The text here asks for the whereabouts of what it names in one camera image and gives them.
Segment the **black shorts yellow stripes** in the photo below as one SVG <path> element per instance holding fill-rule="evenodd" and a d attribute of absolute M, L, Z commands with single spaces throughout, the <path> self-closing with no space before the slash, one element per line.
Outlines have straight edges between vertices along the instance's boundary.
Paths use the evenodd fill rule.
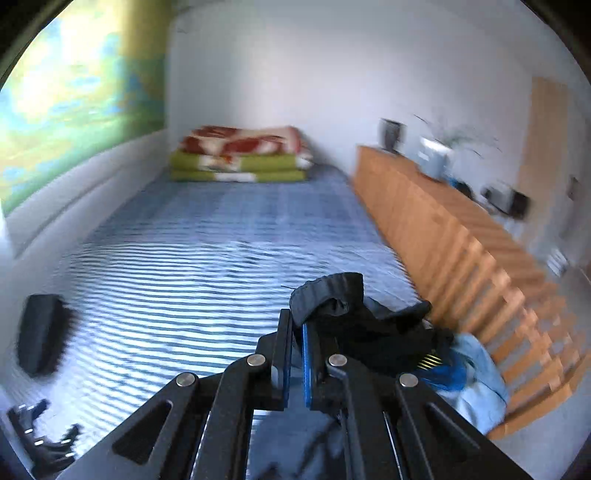
<path fill-rule="evenodd" d="M 339 352 L 389 376 L 454 364 L 454 335 L 424 323 L 431 310 L 428 301 L 389 309 L 365 294 L 363 275 L 356 272 L 305 282 L 290 295 L 298 328 L 314 323 L 318 332 L 335 339 Z"/>

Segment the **light blue garment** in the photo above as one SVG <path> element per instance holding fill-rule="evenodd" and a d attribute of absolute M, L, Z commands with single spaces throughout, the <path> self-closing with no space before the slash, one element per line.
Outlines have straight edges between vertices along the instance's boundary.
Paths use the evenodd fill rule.
<path fill-rule="evenodd" d="M 492 357 L 472 334 L 428 354 L 415 374 L 482 434 L 505 418 L 510 393 Z"/>

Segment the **dark blue grey garment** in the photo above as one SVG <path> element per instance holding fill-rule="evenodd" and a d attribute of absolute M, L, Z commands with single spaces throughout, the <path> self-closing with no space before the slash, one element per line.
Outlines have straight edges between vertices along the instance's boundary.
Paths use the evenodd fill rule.
<path fill-rule="evenodd" d="M 342 426 L 308 410 L 272 412 L 260 420 L 249 447 L 249 479 L 345 479 Z"/>

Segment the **folded black jacket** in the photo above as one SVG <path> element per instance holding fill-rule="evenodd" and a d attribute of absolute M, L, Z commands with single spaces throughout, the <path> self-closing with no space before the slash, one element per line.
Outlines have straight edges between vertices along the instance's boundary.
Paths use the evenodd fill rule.
<path fill-rule="evenodd" d="M 31 378 L 55 371 L 64 350 L 72 312 L 55 294 L 30 295 L 21 315 L 17 363 Z"/>

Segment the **striped blue white quilt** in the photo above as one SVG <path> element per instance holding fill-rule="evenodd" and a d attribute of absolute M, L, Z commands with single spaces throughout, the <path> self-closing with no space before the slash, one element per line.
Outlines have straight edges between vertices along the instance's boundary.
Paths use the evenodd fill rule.
<path fill-rule="evenodd" d="M 11 283 L 7 305 L 61 296 L 72 323 L 57 367 L 31 378 L 10 345 L 1 406 L 49 408 L 39 436 L 78 424 L 81 457 L 173 377 L 220 373 L 276 330 L 290 294 L 358 272 L 389 309 L 419 299 L 342 173 L 317 167 L 297 183 L 177 183 L 160 177 L 86 239 Z"/>

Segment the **green folded blanket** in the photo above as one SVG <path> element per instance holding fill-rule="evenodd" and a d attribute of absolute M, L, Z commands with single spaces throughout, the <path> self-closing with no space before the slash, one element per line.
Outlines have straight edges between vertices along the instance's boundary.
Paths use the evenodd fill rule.
<path fill-rule="evenodd" d="M 218 157 L 177 151 L 169 160 L 171 179 L 189 182 L 300 182 L 313 165 L 294 154 Z"/>

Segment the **potted spider plant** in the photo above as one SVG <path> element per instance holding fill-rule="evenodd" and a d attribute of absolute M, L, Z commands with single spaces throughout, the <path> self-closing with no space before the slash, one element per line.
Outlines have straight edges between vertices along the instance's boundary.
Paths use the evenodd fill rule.
<path fill-rule="evenodd" d="M 458 152 L 466 151 L 482 158 L 478 147 L 500 151 L 498 139 L 468 124 L 450 126 L 445 117 L 435 120 L 414 114 L 428 130 L 420 139 L 419 171 L 435 181 L 446 182 L 453 173 Z"/>

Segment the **red cream folded blanket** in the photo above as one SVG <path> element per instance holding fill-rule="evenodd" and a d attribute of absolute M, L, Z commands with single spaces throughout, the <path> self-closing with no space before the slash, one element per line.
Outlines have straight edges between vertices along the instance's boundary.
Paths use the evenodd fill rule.
<path fill-rule="evenodd" d="M 205 125 L 185 136 L 178 149 L 214 157 L 294 154 L 305 160 L 312 159 L 304 136 L 293 126 L 242 129 Z"/>

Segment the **dark ceramic vase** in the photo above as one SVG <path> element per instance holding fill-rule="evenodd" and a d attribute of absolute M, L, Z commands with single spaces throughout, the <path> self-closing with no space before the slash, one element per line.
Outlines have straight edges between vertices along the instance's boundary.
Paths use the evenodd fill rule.
<path fill-rule="evenodd" d="M 406 126 L 401 122 L 382 118 L 380 127 L 382 148 L 389 153 L 398 153 Z"/>

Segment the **wooden door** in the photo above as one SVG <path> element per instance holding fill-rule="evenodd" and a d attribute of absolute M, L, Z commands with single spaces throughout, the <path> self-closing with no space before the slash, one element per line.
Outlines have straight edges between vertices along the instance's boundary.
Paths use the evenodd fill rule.
<path fill-rule="evenodd" d="M 532 81 L 529 123 L 517 179 L 517 190 L 530 198 L 520 242 L 530 254 L 545 259 L 558 235 L 568 150 L 569 91 L 544 77 Z"/>

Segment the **wooden slatted bed rail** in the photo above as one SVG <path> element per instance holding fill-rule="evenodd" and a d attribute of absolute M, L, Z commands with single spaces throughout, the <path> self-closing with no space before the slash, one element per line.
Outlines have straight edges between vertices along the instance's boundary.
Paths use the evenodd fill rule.
<path fill-rule="evenodd" d="M 491 216 L 411 160 L 356 150 L 353 189 L 404 263 L 433 323 L 489 350 L 510 402 L 499 440 L 571 398 L 590 367 L 586 339 L 555 283 Z"/>

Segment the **landscape wall tapestry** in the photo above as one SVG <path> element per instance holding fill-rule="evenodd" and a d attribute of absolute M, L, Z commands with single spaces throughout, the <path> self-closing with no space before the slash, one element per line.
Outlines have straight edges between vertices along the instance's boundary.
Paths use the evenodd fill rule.
<path fill-rule="evenodd" d="M 11 213 L 92 156 L 163 129 L 168 1 L 72 1 L 1 88 L 1 205 Z"/>

